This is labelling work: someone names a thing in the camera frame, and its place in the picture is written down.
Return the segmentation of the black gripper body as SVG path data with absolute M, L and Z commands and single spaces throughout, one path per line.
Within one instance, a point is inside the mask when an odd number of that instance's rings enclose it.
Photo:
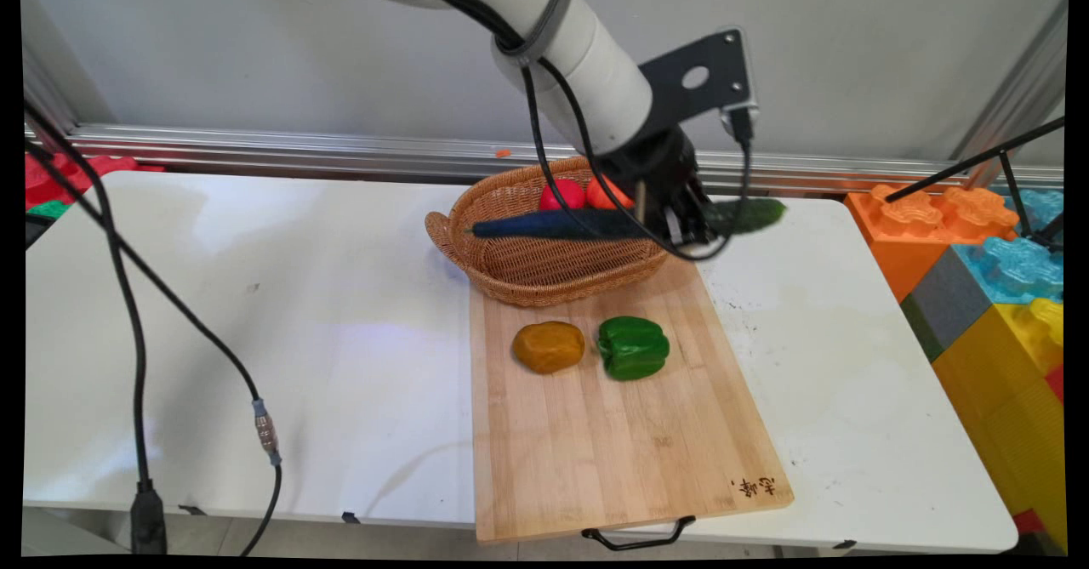
M 665 209 L 693 215 L 709 201 L 698 180 L 695 147 L 680 126 L 607 153 L 598 158 L 598 167 L 646 215 Z

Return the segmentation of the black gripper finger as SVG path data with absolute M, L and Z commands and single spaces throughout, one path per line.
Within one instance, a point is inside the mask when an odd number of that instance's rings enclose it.
M 697 243 L 713 243 L 719 240 L 721 232 L 715 228 L 715 211 L 713 202 L 705 194 L 703 190 L 692 190 L 693 240 Z
M 693 206 L 688 203 L 670 203 L 664 208 L 664 219 L 670 244 L 676 249 L 687 249 L 693 239 Z

